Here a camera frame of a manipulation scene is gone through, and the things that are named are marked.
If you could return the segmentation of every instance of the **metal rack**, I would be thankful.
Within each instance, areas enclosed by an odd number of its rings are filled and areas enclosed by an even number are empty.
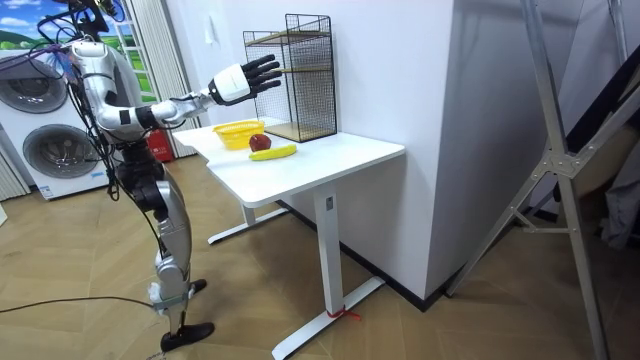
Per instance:
[[[287,14],[286,31],[245,31],[247,61],[273,54],[282,85],[255,99],[265,132],[305,142],[337,132],[331,19]]]
[[[578,207],[573,179],[585,167],[598,149],[618,130],[627,120],[640,109],[640,88],[636,88],[628,95],[626,101],[605,121],[598,132],[591,138],[577,154],[567,151],[565,132],[560,114],[558,94],[555,89],[553,71],[547,55],[544,43],[543,23],[536,0],[521,0],[524,20],[527,26],[527,34],[533,55],[538,93],[542,102],[542,108],[547,129],[547,150],[542,159],[531,172],[531,176],[520,188],[511,200],[493,228],[483,239],[481,246],[453,279],[446,290],[446,295],[451,297],[460,283],[465,279],[480,258],[489,250],[493,242],[511,221],[518,218],[525,224],[525,231],[532,233],[564,233],[571,239],[571,246],[576,262],[582,297],[587,312],[587,320],[591,339],[597,360],[609,359],[609,348],[602,325],[600,307],[596,290],[591,277],[589,256],[584,238],[582,236],[582,222]],[[616,37],[619,45],[621,62],[627,58],[627,49],[622,23],[622,10],[619,0],[610,0],[611,17],[616,28]],[[558,176],[562,203],[567,218],[566,228],[540,228],[529,221],[518,209],[528,199],[531,192],[546,173],[555,173]]]

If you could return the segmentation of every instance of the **washing machine door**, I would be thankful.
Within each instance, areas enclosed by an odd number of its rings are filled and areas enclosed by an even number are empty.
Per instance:
[[[64,80],[55,69],[44,62],[24,56],[0,58],[0,101],[14,109],[44,114],[61,107],[67,99]]]
[[[85,175],[100,161],[86,133],[69,125],[45,125],[32,131],[22,151],[31,167],[57,179]]]

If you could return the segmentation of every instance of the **apple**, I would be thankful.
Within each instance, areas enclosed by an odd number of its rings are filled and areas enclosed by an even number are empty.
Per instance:
[[[271,139],[267,135],[256,134],[249,139],[251,151],[267,150],[271,148]]]

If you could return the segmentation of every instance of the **red tag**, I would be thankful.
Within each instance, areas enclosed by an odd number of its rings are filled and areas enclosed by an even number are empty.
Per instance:
[[[147,138],[147,144],[149,144],[151,153],[158,161],[167,162],[173,160],[171,146],[169,145],[169,141],[167,141],[164,131],[152,131]]]
[[[331,314],[329,311],[327,311],[327,315],[332,319],[335,319],[335,318],[340,317],[342,315],[347,315],[347,316],[351,316],[352,318],[354,318],[354,319],[356,319],[358,321],[362,320],[362,317],[360,315],[354,313],[353,311],[347,310],[345,306],[343,306],[342,309],[340,311],[338,311],[337,313],[335,313],[335,314]]]

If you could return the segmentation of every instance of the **yellow bowl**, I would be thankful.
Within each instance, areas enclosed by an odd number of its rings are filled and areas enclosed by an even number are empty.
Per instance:
[[[240,150],[249,147],[249,139],[255,134],[264,132],[264,122],[259,120],[243,120],[218,125],[213,128],[224,146],[229,150]]]

